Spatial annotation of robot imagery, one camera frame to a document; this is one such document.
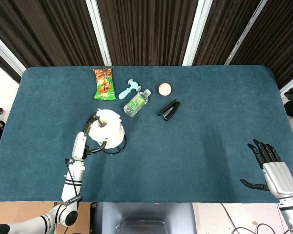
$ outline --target table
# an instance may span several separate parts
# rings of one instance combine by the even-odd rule
[[[61,200],[76,134],[111,109],[127,136],[123,152],[85,161],[84,201],[277,202],[246,188],[263,183],[253,138],[273,145],[293,174],[293,134],[271,70],[264,66],[113,67],[117,94],[133,78],[152,92],[133,118],[124,100],[94,100],[93,67],[32,67],[23,74],[0,142],[0,201]],[[172,85],[160,96],[162,82]],[[177,98],[168,122],[157,112]]]

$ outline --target stapler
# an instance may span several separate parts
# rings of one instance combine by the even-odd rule
[[[164,107],[164,109],[162,109],[157,115],[163,116],[164,120],[168,121],[176,113],[179,105],[180,105],[180,102],[178,102],[175,99],[170,104],[168,104],[166,107]]]

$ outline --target light blue toy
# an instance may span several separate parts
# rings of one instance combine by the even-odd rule
[[[130,85],[130,87],[126,88],[126,90],[122,91],[118,95],[119,99],[124,99],[133,89],[135,89],[137,92],[141,90],[141,86],[139,86],[139,84],[137,82],[133,81],[133,79],[130,79],[128,81],[128,84]]]

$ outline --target dark curtain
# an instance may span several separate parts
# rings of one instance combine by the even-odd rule
[[[84,0],[0,0],[0,39],[25,67],[104,64]]]
[[[113,65],[181,65],[198,0],[97,0]]]
[[[260,0],[214,0],[193,65],[224,64]]]
[[[0,56],[0,68],[4,70],[13,80],[20,82],[20,75]]]
[[[293,0],[266,3],[231,64],[266,65],[279,88],[293,79]]]

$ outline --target green snack bag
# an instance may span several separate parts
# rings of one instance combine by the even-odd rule
[[[97,80],[97,92],[94,96],[96,100],[115,100],[115,90],[112,78],[112,69],[93,69]]]

